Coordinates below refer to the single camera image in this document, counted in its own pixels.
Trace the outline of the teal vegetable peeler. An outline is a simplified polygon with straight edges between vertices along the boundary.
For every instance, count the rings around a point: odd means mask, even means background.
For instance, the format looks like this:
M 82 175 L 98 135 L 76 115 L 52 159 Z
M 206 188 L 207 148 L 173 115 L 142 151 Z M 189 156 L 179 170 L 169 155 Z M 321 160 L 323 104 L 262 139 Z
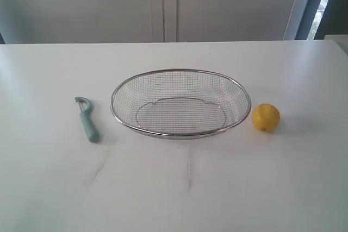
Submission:
M 98 143 L 100 141 L 100 134 L 91 119 L 94 108 L 92 102 L 84 97 L 75 97 L 74 99 L 78 103 L 80 109 L 79 116 L 87 139 L 92 143 Z

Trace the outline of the yellow lemon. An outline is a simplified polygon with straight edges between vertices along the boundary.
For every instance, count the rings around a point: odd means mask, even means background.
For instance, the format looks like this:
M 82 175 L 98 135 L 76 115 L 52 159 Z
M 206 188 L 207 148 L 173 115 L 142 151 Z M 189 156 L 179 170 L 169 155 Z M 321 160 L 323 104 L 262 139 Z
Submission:
M 268 103 L 258 105 L 252 113 L 253 126 L 263 132 L 272 133 L 281 120 L 278 109 Z

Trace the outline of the grey cabinet doors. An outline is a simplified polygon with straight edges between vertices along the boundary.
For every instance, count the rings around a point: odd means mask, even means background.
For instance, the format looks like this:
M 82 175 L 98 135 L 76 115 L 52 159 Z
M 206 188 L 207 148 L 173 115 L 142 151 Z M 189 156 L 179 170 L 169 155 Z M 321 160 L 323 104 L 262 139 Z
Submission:
M 308 0 L 1 0 L 6 43 L 293 40 Z

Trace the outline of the window with dark frame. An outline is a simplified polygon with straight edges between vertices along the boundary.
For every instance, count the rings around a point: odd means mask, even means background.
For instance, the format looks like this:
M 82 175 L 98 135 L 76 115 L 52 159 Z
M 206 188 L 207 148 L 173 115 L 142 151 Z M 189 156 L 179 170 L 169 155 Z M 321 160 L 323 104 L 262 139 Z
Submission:
M 323 40 L 326 35 L 347 34 L 347 0 L 307 0 L 296 40 L 309 39 L 316 13 L 321 14 L 321 19 L 313 40 Z

